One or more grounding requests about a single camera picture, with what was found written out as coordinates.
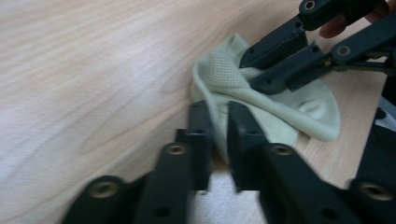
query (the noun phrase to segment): cloth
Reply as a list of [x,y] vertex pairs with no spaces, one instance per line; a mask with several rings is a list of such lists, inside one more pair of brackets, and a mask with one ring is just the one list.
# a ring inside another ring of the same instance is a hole
[[270,142],[294,145],[298,130],[320,141],[339,134],[340,115],[329,88],[320,80],[297,91],[265,95],[254,91],[248,81],[261,74],[255,68],[239,69],[248,43],[233,35],[199,60],[192,70],[192,100],[205,100],[214,124],[215,141],[227,160],[228,102],[246,105],[260,123]]

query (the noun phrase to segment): wood grain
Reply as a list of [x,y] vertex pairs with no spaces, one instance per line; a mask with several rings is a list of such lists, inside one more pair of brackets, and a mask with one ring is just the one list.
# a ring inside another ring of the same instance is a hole
[[[255,43],[296,15],[299,3],[2,1],[0,223],[57,223],[90,179],[133,180],[147,172],[185,125],[194,62],[233,33]],[[343,36],[310,38],[329,49]],[[384,79],[325,77],[340,105],[342,134],[332,143],[302,136],[297,148],[338,186],[356,172]],[[213,180],[228,183],[219,173]],[[233,197],[231,190],[212,190],[217,201]],[[210,197],[197,202],[214,202]],[[214,218],[218,207],[203,208],[196,223],[262,222],[257,209],[227,202],[223,219]],[[226,222],[235,209],[237,217]]]

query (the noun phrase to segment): human hand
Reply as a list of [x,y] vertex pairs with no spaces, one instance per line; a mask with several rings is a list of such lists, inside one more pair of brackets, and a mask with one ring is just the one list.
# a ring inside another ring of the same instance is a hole
[[[396,10],[396,0],[389,0],[386,2],[382,0],[378,7],[365,16],[370,23],[376,22],[387,16],[391,11]],[[341,33],[347,28],[347,19],[344,15],[339,15],[331,21],[324,24],[319,31],[319,35],[324,38],[332,38]]]

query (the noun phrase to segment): crumpled towel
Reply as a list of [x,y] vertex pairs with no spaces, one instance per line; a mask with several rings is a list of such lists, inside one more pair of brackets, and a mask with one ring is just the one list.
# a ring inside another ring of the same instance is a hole
[[340,114],[332,92],[316,80],[297,91],[265,95],[254,91],[248,80],[263,71],[239,69],[248,43],[233,35],[195,64],[192,70],[192,100],[205,100],[214,125],[215,141],[227,160],[228,102],[246,105],[270,142],[293,146],[298,131],[320,141],[334,140],[340,130]]

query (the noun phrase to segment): metal screw head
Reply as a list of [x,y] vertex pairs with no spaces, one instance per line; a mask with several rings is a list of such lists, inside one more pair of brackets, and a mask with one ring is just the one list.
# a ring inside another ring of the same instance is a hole
[[337,54],[340,56],[347,56],[350,54],[350,48],[348,46],[341,46],[337,49]]
[[90,188],[89,194],[93,198],[108,198],[119,191],[120,186],[114,182],[101,182]]
[[183,146],[170,146],[166,151],[171,155],[181,155],[186,153],[187,149]]
[[275,154],[279,156],[289,156],[293,154],[293,150],[289,147],[276,146],[271,148],[271,151],[273,151]]
[[391,201],[393,200],[393,194],[387,190],[372,183],[360,183],[359,191],[369,198],[378,201]]
[[304,4],[304,9],[305,10],[312,10],[312,9],[314,9],[314,7],[315,7],[315,1],[307,1]]

